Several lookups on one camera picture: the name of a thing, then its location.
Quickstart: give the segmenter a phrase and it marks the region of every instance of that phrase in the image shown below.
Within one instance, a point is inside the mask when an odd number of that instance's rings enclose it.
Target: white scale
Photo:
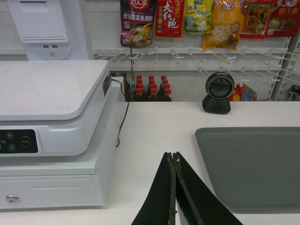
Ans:
[[[124,104],[105,60],[0,62],[0,209],[103,205]]]
[[[110,82],[105,60],[0,62],[0,157],[84,152]]]

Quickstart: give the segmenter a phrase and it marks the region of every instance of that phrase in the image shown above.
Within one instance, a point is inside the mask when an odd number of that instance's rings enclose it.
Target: checkout counter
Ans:
[[[1,224],[129,225],[146,199],[164,152],[179,151],[212,190],[197,129],[300,126],[297,102],[232,102],[231,107],[227,115],[216,115],[204,112],[201,102],[131,102],[103,207],[2,210]],[[244,225],[300,223],[299,213],[234,215]]]

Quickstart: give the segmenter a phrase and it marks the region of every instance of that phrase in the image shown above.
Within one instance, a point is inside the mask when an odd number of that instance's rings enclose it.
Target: packaged food bag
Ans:
[[[181,38],[185,0],[157,0],[154,36]]]
[[[280,0],[268,21],[267,37],[294,37],[300,25],[300,1]]]
[[[157,0],[120,0],[122,46],[143,48],[152,44],[156,3]]]
[[[239,0],[217,0],[211,12],[210,34],[204,35],[203,49],[223,46],[236,50],[244,15]]]
[[[186,0],[185,28],[190,34],[210,32],[211,8],[213,0]]]
[[[276,0],[249,0],[241,38],[266,37],[266,25]]]

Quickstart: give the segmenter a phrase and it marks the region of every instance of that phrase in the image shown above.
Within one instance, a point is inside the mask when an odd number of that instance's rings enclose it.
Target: black cable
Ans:
[[[116,82],[119,82],[119,83],[120,83],[120,85],[121,85],[121,92],[122,92],[123,96],[125,97],[125,94],[124,94],[123,89],[122,89],[122,83],[121,83],[120,81],[118,81],[118,80],[115,80],[115,79],[112,79],[112,81],[116,81]],[[128,108],[129,108],[129,102],[127,102],[127,107],[126,107],[125,115],[124,115],[123,121],[122,121],[122,123],[121,123],[121,126],[120,126],[120,128],[119,128],[119,133],[118,133],[118,144],[116,145],[116,148],[120,145],[119,135],[120,135],[120,132],[121,132],[123,123],[124,123],[124,121],[125,121],[125,118],[126,118],[126,115],[127,115]]]

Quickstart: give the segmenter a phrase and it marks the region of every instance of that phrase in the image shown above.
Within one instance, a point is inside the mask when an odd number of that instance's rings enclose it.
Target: gray mat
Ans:
[[[237,213],[300,212],[300,127],[195,133],[216,197]]]

